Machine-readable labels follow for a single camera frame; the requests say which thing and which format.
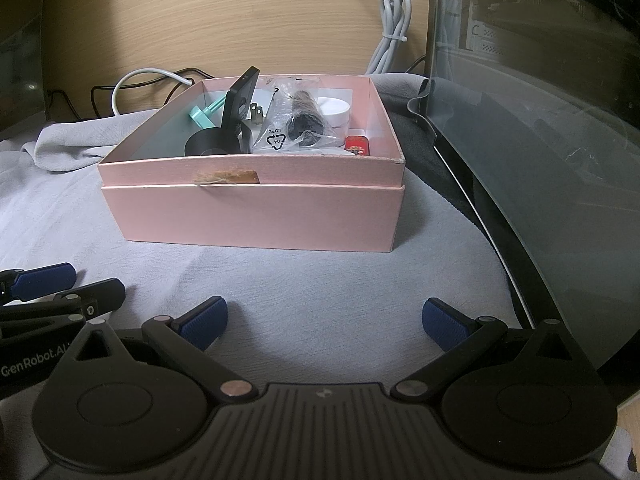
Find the blue gripper pad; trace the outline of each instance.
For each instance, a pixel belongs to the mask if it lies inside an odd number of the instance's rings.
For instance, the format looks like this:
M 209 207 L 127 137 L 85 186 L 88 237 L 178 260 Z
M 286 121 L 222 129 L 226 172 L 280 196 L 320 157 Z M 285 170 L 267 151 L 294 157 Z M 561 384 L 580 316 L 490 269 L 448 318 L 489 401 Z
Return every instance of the blue gripper pad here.
M 171 328 L 196 348 L 204 351 L 224 333 L 227 319 L 226 301 L 220 296 L 213 296 L 174 319 Z
M 76 282 L 76 270 L 68 263 L 24 270 L 16 277 L 9 294 L 20 301 L 31 301 L 67 290 Z
M 422 308 L 422 327 L 445 352 L 463 342 L 478 328 L 465 316 L 438 298 L 429 298 Z

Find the clear plastic bag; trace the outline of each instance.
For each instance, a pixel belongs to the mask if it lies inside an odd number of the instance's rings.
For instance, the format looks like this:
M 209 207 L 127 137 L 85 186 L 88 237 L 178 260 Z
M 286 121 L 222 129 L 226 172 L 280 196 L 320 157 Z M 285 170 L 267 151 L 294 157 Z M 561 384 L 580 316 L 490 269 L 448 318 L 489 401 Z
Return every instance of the clear plastic bag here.
M 270 82 L 273 98 L 254 153 L 292 153 L 344 144 L 318 109 L 317 78 L 282 77 Z

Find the white round container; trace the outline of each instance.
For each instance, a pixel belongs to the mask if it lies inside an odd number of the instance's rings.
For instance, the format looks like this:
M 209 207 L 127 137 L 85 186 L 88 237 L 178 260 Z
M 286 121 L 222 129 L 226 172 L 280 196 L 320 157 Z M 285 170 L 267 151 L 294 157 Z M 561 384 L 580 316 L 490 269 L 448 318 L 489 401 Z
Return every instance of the white round container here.
M 351 106 L 347 101 L 335 97 L 319 97 L 318 108 L 326 121 L 334 128 L 335 136 L 344 141 L 349 131 Z

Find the red object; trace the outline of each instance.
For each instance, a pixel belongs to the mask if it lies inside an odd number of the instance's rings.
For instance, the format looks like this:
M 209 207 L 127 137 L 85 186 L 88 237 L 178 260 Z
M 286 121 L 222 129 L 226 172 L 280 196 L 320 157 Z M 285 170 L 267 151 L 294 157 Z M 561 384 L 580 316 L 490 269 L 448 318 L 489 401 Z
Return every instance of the red object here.
M 344 139 L 344 149 L 356 155 L 369 155 L 369 139 L 361 135 L 350 135 Z

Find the pink box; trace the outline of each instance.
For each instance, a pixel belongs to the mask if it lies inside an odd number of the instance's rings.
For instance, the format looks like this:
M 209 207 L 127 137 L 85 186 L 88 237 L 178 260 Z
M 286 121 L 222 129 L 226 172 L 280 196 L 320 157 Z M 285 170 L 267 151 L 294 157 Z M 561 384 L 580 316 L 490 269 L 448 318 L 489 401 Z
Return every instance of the pink box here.
M 254 101 L 270 93 L 258 79 Z M 371 156 L 184 155 L 189 118 L 236 78 L 201 81 L 124 139 L 98 165 L 102 192 L 127 240 L 272 249 L 392 250 L 404 156 L 367 76 L 313 76 L 321 94 L 351 104 L 350 135 Z M 255 171 L 260 184 L 199 185 L 200 174 Z

